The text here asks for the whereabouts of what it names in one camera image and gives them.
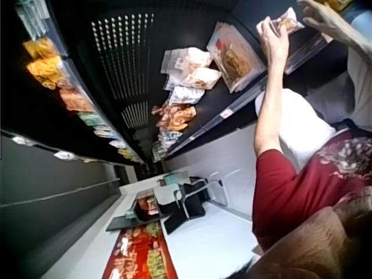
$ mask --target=packaged food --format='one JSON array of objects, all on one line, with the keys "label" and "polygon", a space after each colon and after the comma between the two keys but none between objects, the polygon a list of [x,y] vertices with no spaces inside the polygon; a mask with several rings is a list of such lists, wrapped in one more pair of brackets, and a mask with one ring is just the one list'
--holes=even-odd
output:
[{"label": "packaged food", "polygon": [[36,41],[30,40],[23,43],[24,48],[33,59],[52,58],[58,55],[53,42],[47,37],[41,37]]},{"label": "packaged food", "polygon": [[288,35],[304,28],[304,25],[297,21],[296,13],[293,8],[289,8],[278,19],[272,20],[270,25],[278,37],[280,36],[280,28],[283,25],[287,28]]},{"label": "packaged food", "polygon": [[113,131],[94,130],[94,133],[101,138],[116,138]]},{"label": "packaged food", "polygon": [[230,90],[237,92],[265,70],[255,51],[229,24],[218,22],[207,46]]},{"label": "packaged food", "polygon": [[66,152],[66,151],[58,151],[57,153],[53,155],[56,156],[58,159],[67,160],[67,161],[73,160],[76,158],[74,153]]},{"label": "packaged food", "polygon": [[181,131],[187,127],[186,122],[196,115],[196,110],[193,106],[187,107],[166,102],[161,108],[155,106],[152,109],[152,114],[161,115],[162,118],[156,124],[160,130]]},{"label": "packaged food", "polygon": [[87,126],[106,125],[104,120],[95,112],[78,112],[78,115]]},{"label": "packaged food", "polygon": [[116,148],[126,148],[127,145],[125,143],[123,143],[122,141],[110,141],[110,145],[112,145],[113,147],[116,147]]},{"label": "packaged food", "polygon": [[174,49],[165,51],[160,72],[182,80],[196,68],[208,67],[211,62],[210,54],[198,48]]},{"label": "packaged food", "polygon": [[152,145],[152,156],[153,161],[156,163],[163,159],[167,154],[167,148],[165,148],[160,141],[155,141]]},{"label": "packaged food", "polygon": [[81,112],[93,112],[91,103],[74,88],[59,90],[60,96],[66,104],[68,110],[77,110]]},{"label": "packaged food", "polygon": [[343,11],[353,0],[315,0],[318,3],[328,3],[336,12]]},{"label": "packaged food", "polygon": [[60,56],[36,60],[27,65],[27,70],[38,80],[44,87],[51,90],[56,88],[60,80],[64,80],[63,74],[58,69],[61,63]]},{"label": "packaged food", "polygon": [[123,155],[124,158],[126,159],[133,159],[134,158],[134,155],[132,154],[132,152],[130,152],[129,149],[127,148],[120,148],[117,150],[117,153]]},{"label": "packaged food", "polygon": [[111,131],[112,129],[106,125],[93,126],[94,130]]},{"label": "packaged food", "polygon": [[197,103],[203,97],[205,90],[191,87],[176,86],[169,93],[169,103]]}]

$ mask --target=wall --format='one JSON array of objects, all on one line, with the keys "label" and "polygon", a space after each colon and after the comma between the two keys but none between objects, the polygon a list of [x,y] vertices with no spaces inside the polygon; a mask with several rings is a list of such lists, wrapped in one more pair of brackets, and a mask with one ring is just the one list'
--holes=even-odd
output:
[{"label": "wall", "polygon": [[[208,178],[212,174],[212,179],[221,179],[228,207],[251,216],[256,180],[255,128],[256,124],[247,126],[166,161],[167,168],[188,170],[191,176]],[[294,162],[285,146],[283,151]]]},{"label": "wall", "polygon": [[[48,151],[21,146],[6,137],[1,140],[2,205],[108,180],[102,163],[65,162]],[[25,257],[110,194],[110,187],[105,185],[46,201],[2,208],[2,242],[16,258]]]}]

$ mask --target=shelf label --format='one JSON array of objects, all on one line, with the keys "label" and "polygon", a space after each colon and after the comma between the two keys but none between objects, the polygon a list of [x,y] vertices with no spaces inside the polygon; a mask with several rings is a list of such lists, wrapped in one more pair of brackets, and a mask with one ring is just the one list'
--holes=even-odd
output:
[{"label": "shelf label", "polygon": [[220,113],[220,116],[224,119],[230,117],[234,112],[230,109],[230,108],[227,108],[225,109],[223,112]]}]

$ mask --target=white floor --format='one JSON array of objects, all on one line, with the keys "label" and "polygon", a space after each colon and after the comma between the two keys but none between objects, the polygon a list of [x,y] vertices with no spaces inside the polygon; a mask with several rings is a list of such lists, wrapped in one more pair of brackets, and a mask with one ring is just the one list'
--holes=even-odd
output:
[{"label": "white floor", "polygon": [[[256,124],[250,125],[166,161],[168,171],[182,169],[192,176],[206,178],[212,174],[225,186],[228,207],[251,216],[256,180],[255,128]],[[294,162],[289,150],[282,148]]]}]

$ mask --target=person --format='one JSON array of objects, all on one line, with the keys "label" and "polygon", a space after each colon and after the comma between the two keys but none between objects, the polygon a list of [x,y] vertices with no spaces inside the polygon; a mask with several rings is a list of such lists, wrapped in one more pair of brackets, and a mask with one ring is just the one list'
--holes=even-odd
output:
[{"label": "person", "polygon": [[[257,25],[268,62],[256,101],[253,233],[264,255],[229,278],[369,278],[372,262],[372,13],[350,26],[328,5],[298,0],[303,21],[349,47],[355,126],[336,131],[282,88],[289,40]],[[280,140],[300,165],[297,173]]]}]

